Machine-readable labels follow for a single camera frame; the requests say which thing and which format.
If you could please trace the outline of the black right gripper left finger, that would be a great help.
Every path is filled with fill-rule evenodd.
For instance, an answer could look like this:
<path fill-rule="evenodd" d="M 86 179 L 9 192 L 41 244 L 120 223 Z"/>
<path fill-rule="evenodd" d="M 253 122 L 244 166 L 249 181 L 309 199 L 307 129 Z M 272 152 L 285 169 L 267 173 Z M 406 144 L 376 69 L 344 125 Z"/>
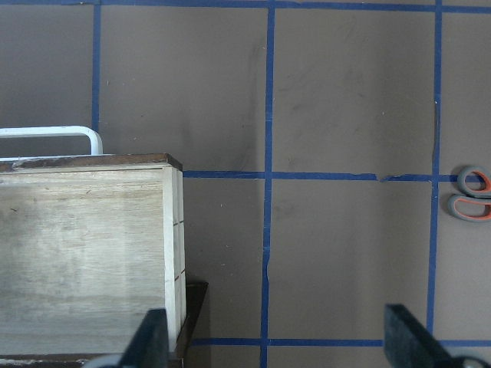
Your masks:
<path fill-rule="evenodd" d="M 168 367 L 169 337 L 166 310 L 148 310 L 119 360 L 119 367 Z"/>

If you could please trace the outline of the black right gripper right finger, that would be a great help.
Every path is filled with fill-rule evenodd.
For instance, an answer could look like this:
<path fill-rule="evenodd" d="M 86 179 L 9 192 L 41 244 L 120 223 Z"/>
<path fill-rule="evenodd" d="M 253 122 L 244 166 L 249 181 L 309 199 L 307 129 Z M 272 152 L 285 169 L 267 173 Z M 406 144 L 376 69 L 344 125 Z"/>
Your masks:
<path fill-rule="evenodd" d="M 451 355 L 402 304 L 384 307 L 384 354 L 391 367 L 455 367 Z"/>

